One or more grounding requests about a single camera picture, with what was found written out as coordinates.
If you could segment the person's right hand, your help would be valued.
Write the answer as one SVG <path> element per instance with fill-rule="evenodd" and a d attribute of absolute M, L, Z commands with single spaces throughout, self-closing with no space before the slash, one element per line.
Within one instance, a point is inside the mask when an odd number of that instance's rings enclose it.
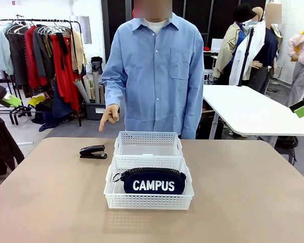
<path fill-rule="evenodd" d="M 104 129 L 105 123 L 108 121 L 112 124 L 116 123 L 120 119 L 119 115 L 120 107 L 117 104 L 111 104 L 106 107 L 105 112 L 102 115 L 102 118 L 100 120 L 99 124 L 99 132 L 102 132 Z"/>

